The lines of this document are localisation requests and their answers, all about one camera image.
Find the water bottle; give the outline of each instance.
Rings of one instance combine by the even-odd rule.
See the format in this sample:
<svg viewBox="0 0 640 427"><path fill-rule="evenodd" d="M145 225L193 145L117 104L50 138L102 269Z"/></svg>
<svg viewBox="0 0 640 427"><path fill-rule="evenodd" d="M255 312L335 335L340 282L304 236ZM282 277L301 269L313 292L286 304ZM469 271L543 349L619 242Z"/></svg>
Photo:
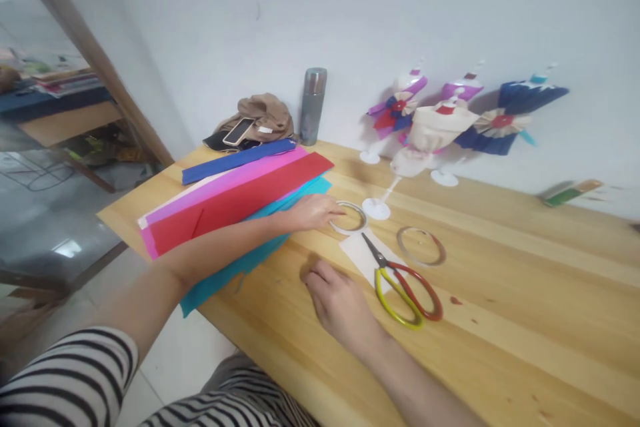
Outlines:
<svg viewBox="0 0 640 427"><path fill-rule="evenodd" d="M305 90L302 96L302 120L300 125L301 143L315 145L318 140L318 128L322 103L325 100L327 69L314 67L305 73Z"/></svg>

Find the scissors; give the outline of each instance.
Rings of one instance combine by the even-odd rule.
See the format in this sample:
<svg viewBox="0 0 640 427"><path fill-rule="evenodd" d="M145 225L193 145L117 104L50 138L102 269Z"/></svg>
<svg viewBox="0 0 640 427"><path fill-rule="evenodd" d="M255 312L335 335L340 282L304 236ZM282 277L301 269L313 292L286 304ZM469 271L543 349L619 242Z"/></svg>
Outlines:
<svg viewBox="0 0 640 427"><path fill-rule="evenodd" d="M365 242L367 242L369 250L371 250L371 253L378 262L378 268L375 270L375 293L377 294L382 306L387 312L389 312L389 315L403 324L405 327L413 330L418 330L423 325L425 318L428 320L433 320L434 322L442 319L442 304L440 303L438 295L435 293L435 290L433 289L433 287L431 287L429 282L427 282L427 280L422 275L418 274L414 269L405 267L404 265L396 264L395 262L389 262L389 260L385 258L385 256L373 245L373 242L371 242L371 240L369 240L369 238L365 234L362 234L362 236L364 237ZM387 273L387 267L393 270L393 273L398 279L398 282L400 282L400 285L396 284L391 279L391 277ZM431 300L433 301L433 312L428 312L422 305L420 305L420 302L418 302L418 299L415 297L413 290L411 290L411 287L409 287L409 284L402 276L402 273L400 271L407 272L409 275L420 281L422 286L429 293L429 297L431 297ZM393 287L393 289L402 297L402 300L404 300L405 303L411 308L415 315L415 318L413 320L407 320L404 317L401 317L387 303L387 299L382 292L381 277L385 278L389 285Z"/></svg>

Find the teal paper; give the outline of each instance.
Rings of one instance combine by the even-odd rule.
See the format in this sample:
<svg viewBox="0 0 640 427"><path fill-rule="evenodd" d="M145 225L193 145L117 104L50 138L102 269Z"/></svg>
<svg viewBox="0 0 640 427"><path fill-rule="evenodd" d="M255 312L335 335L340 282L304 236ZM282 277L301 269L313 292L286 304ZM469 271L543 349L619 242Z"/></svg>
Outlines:
<svg viewBox="0 0 640 427"><path fill-rule="evenodd" d="M270 203L263 209L257 211L252 216L247 217L246 220L255 218L262 218L270 216L277 211L288 210L293 207L298 200L305 195L311 195L312 193L327 193L331 188L331 184L324 177L317 177L308 181L300 187L297 191L291 195L284 197L282 200ZM251 250L248 254L240 257L238 260L231 262L228 266L223 268L220 272L216 272L211 277L205 278L198 282L189 293L180 301L182 307L182 314L186 317L192 310L201 306L205 300L215 294L222 287L227 285L232 278L234 278L240 272L248 274L251 270L255 269L259 264L264 262L273 252L278 250L282 244L289 238L289 235L283 235L270 240L266 244Z"/></svg>
<svg viewBox="0 0 640 427"><path fill-rule="evenodd" d="M535 139L533 137L531 137L531 134L526 131L523 130L520 132L520 136L529 144L529 145L533 145L534 147L537 147L538 145L535 143Z"/></svg>

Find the masking tape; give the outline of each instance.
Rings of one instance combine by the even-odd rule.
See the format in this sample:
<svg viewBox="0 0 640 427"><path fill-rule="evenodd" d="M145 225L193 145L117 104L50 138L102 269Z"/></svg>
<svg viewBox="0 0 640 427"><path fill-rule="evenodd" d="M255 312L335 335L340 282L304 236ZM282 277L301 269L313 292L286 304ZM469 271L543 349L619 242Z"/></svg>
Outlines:
<svg viewBox="0 0 640 427"><path fill-rule="evenodd" d="M421 234L431 237L435 246L438 247L438 252L440 253L438 260L436 260L435 262L429 262L429 263L422 262L421 260L418 260L411 252L409 252L409 250L407 250L407 248L405 247L405 243L402 240L402 236L404 235L405 232L408 232L409 230L415 230L416 232L420 232ZM405 254L407 257L409 257L412 262L415 262L420 266L436 267L438 265L444 264L445 260L447 259L447 251L445 250L445 246L431 232L427 232L426 230L422 230L417 227L403 227L400 230L398 230L398 234L396 235L396 238L398 241L398 245L400 246L400 250L402 250L402 253Z"/></svg>
<svg viewBox="0 0 640 427"><path fill-rule="evenodd" d="M356 205L355 203L351 203L351 202L348 202L348 201L338 200L336 203L338 205L342 205L343 207L349 207L349 208L354 209L358 214L360 214L362 222L360 223L360 226L357 229L354 229L354 230L345 230L343 228L340 228L337 225L335 225L333 223L333 221L329 222L331 227L333 227L333 229L338 234L343 234L343 235L346 235L346 236L352 236L353 234L359 234L361 232L364 232L365 229L369 226L369 217L367 216L365 211L362 210L359 205Z"/></svg>

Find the gray pants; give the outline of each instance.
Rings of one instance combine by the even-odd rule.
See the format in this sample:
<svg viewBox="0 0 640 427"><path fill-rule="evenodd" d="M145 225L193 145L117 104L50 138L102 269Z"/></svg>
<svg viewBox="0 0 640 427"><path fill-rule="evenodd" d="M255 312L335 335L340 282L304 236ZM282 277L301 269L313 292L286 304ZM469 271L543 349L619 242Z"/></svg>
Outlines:
<svg viewBox="0 0 640 427"><path fill-rule="evenodd" d="M239 368L249 368L255 367L254 361L252 361L249 357L247 357L243 352L236 352L230 357L227 357L220 365L216 367L213 375L207 381L202 390L201 394L205 394L212 390L218 390L220 385L229 378L232 372Z"/></svg>

